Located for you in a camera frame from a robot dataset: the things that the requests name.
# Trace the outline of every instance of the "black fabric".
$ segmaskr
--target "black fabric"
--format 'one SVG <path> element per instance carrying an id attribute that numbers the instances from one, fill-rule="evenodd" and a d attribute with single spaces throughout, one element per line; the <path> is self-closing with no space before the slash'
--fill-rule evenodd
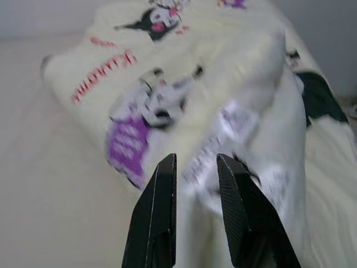
<path id="1" fill-rule="evenodd" d="M 296 75 L 305 86 L 302 98 L 305 105 L 307 127 L 311 125 L 309 118 L 317 119 L 324 115 L 329 115 L 339 122 L 348 123 L 346 115 L 322 76 L 313 72 L 302 72 Z"/>

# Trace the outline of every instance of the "white wall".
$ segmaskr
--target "white wall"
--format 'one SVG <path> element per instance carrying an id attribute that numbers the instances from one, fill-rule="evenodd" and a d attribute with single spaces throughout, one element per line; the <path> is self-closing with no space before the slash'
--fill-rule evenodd
<path id="1" fill-rule="evenodd" d="M 357 0 L 271 0 L 293 22 L 337 94 L 357 94 Z"/>
<path id="2" fill-rule="evenodd" d="M 115 0 L 0 0 L 0 39 L 71 34 L 90 25 L 96 8 Z"/>
<path id="3" fill-rule="evenodd" d="M 0 0 L 0 39 L 81 31 L 99 5 L 112 1 Z M 334 91 L 357 93 L 357 0 L 272 1 L 295 24 Z"/>

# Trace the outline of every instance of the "purple printed label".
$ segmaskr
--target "purple printed label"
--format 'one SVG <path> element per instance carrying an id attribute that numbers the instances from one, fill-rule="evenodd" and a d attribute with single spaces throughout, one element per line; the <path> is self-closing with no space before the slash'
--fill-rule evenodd
<path id="1" fill-rule="evenodd" d="M 119 172 L 126 173 L 128 179 L 139 189 L 143 189 L 146 184 L 142 160 L 148 149 L 149 133 L 150 128 L 141 117 L 114 121 L 108 131 L 109 163 Z"/>

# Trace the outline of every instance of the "carbon fiber claw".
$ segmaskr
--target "carbon fiber claw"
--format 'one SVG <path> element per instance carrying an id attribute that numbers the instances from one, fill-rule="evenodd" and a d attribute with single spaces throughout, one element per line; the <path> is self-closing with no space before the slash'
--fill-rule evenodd
<path id="1" fill-rule="evenodd" d="M 217 157 L 223 220 L 234 267 L 298 268 L 299 261 L 273 205 L 247 167 Z"/>
<path id="2" fill-rule="evenodd" d="M 137 202 L 122 268 L 172 268 L 176 260 L 176 155 L 156 167 Z"/>

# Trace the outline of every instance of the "cartoon character print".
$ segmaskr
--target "cartoon character print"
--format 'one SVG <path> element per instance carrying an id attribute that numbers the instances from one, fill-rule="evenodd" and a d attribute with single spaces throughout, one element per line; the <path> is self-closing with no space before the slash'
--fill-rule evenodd
<path id="1" fill-rule="evenodd" d="M 198 66 L 192 76 L 173 84 L 167 85 L 161 80 L 159 86 L 148 93 L 148 99 L 143 106 L 142 116 L 145 124 L 162 130 L 173 125 L 182 116 L 187 95 L 202 74 L 203 69 Z"/>
<path id="2" fill-rule="evenodd" d="M 219 0 L 218 6 L 246 9 L 244 2 L 245 0 Z"/>
<path id="3" fill-rule="evenodd" d="M 145 11 L 139 21 L 123 26 L 115 26 L 114 29 L 127 28 L 147 32 L 153 41 L 162 39 L 175 29 L 181 22 L 179 13 L 183 9 L 182 1 L 151 0 L 155 6 Z"/>
<path id="4" fill-rule="evenodd" d="M 192 75 L 167 84 L 162 69 L 153 69 L 138 79 L 124 103 L 111 108 L 107 160 L 135 187 L 143 189 L 146 184 L 142 161 L 149 149 L 149 137 L 160 135 L 182 117 L 186 98 L 203 72 L 198 66 Z"/>

